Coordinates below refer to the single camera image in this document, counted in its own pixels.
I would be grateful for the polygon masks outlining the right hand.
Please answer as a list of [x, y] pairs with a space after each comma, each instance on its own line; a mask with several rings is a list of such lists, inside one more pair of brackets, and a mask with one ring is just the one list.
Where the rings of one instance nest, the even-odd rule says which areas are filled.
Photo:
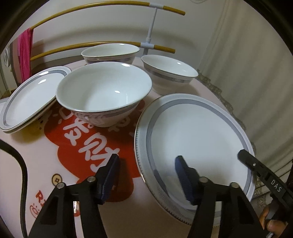
[[288, 223], [284, 223], [279, 220], [266, 221], [269, 212], [270, 205], [267, 205], [259, 216], [259, 221], [262, 225], [262, 228], [266, 228], [269, 232], [272, 232], [274, 234], [273, 237], [280, 237], [283, 231], [286, 229]]

